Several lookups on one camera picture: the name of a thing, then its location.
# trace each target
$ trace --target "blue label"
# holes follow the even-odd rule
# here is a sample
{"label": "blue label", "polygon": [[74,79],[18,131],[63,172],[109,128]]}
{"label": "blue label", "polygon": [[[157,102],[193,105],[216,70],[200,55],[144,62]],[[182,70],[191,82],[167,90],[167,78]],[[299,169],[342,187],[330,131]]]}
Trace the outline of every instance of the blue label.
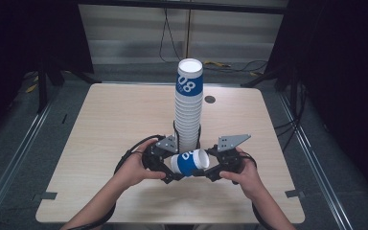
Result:
{"label": "blue label", "polygon": [[203,75],[200,75],[196,79],[187,79],[178,74],[175,90],[186,97],[196,96],[202,92],[203,82]]}
{"label": "blue label", "polygon": [[194,163],[193,152],[185,152],[179,154],[177,157],[178,169],[185,176],[192,176],[193,170],[196,170],[196,164]]}

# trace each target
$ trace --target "printed number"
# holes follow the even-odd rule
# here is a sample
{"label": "printed number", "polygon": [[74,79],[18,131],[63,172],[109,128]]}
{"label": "printed number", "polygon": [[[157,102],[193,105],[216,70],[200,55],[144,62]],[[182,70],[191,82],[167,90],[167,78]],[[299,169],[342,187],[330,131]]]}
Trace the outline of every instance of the printed number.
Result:
{"label": "printed number", "polygon": [[183,153],[183,159],[188,160],[188,158],[190,158],[190,155],[192,154],[193,154],[193,151]]}
{"label": "printed number", "polygon": [[183,85],[183,84],[185,84],[184,86],[183,86],[183,90],[184,91],[186,91],[187,93],[190,93],[191,92],[191,90],[192,89],[194,89],[195,87],[196,87],[196,84],[194,83],[194,82],[192,82],[192,81],[188,81],[188,79],[187,78],[185,78],[185,77],[182,77],[182,76],[180,76],[179,78],[178,78],[178,83],[179,84],[181,84],[181,85]]}
{"label": "printed number", "polygon": [[190,91],[192,89],[194,89],[195,87],[196,87],[196,84],[194,82],[190,81],[190,82],[187,82],[187,84],[183,86],[183,89],[187,93],[190,93]]}

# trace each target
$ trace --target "metal frame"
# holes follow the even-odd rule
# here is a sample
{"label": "metal frame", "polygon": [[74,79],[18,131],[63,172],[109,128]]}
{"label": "metal frame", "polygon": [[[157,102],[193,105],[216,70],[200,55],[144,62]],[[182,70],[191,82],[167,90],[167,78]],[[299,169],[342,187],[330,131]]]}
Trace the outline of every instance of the metal frame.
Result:
{"label": "metal frame", "polygon": [[313,151],[310,141],[307,138],[307,135],[305,134],[301,126],[299,125],[297,126],[293,122],[294,116],[290,109],[290,102],[288,101],[288,98],[285,95],[285,93],[280,93],[280,100],[282,101],[282,105],[286,111],[288,119],[291,121],[291,124],[293,125],[293,131],[295,132],[298,142],[300,143],[301,148],[303,149],[303,152],[307,157],[307,161],[310,164],[312,172],[315,176],[316,181],[318,182],[322,194],[325,197],[325,200],[330,206],[330,210],[333,213],[333,217],[335,218],[335,221],[339,226],[339,229],[352,230],[353,227],[351,222],[349,222],[345,209],[343,208],[342,203],[339,201],[339,198],[337,197],[333,189],[333,186],[328,180],[328,177],[325,175],[324,170],[322,169],[321,164],[319,163],[318,158],[316,157],[316,154]]}
{"label": "metal frame", "polygon": [[[56,91],[54,93],[55,96],[58,94],[58,91],[59,89],[56,88]],[[43,126],[44,121],[49,114],[53,100],[54,99],[51,99],[42,109],[42,111],[35,116],[31,127],[26,133],[26,136],[23,138],[22,143],[12,157],[10,164],[5,169],[5,172],[2,174],[0,178],[0,205],[5,198],[5,195],[8,192],[14,178],[16,177],[16,174],[19,171],[22,162],[26,158],[27,153],[35,140],[35,137],[40,131],[40,128]]]}
{"label": "metal frame", "polygon": [[121,7],[139,7],[139,8],[166,8],[166,9],[181,9],[181,10],[200,10],[210,12],[254,12],[268,14],[288,14],[302,13],[304,11],[291,10],[287,8],[276,7],[260,7],[248,5],[234,4],[216,4],[216,3],[200,3],[200,2],[181,2],[181,1],[163,1],[163,0],[57,0],[48,1],[51,4],[84,4],[98,6],[121,6]]}

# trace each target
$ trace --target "gray wall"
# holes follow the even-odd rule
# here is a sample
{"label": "gray wall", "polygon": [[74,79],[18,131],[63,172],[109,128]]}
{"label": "gray wall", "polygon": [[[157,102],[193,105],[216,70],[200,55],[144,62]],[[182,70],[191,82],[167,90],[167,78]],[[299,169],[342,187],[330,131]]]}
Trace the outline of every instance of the gray wall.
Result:
{"label": "gray wall", "polygon": [[[288,1],[202,2],[285,7]],[[162,61],[159,57],[165,21],[162,9],[80,5],[80,14],[94,64]],[[213,61],[268,59],[282,18],[259,13],[168,10],[172,38],[180,57]],[[167,28],[162,57],[176,60]]]}

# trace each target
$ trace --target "dark background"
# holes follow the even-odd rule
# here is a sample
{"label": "dark background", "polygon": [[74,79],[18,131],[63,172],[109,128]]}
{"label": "dark background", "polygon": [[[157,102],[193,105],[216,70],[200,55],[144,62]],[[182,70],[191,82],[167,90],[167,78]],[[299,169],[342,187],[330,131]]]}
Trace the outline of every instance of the dark background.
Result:
{"label": "dark background", "polygon": [[368,181],[368,1],[300,1],[286,15],[266,71],[302,80],[326,128]]}
{"label": "dark background", "polygon": [[0,1],[0,118],[25,74],[49,58],[93,73],[78,6]]}

